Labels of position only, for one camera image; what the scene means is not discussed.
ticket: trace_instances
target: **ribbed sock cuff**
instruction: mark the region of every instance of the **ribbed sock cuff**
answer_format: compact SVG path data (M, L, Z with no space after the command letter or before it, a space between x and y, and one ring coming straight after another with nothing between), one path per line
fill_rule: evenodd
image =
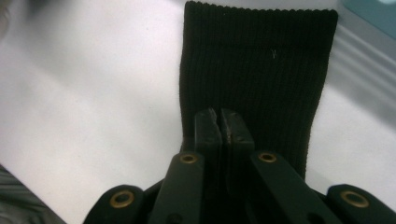
M242 115L256 149L282 154L304 176L310 128L337 23L334 10L185 6L180 66L184 137L213 107Z

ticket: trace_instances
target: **white table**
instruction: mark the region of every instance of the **white table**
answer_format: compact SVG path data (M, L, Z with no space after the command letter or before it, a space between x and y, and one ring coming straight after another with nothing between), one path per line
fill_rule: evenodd
M396 41L336 0L209 1L339 8L307 183L348 183L396 210ZM26 1L0 42L0 162L67 223L120 184L146 189L181 144L179 0Z

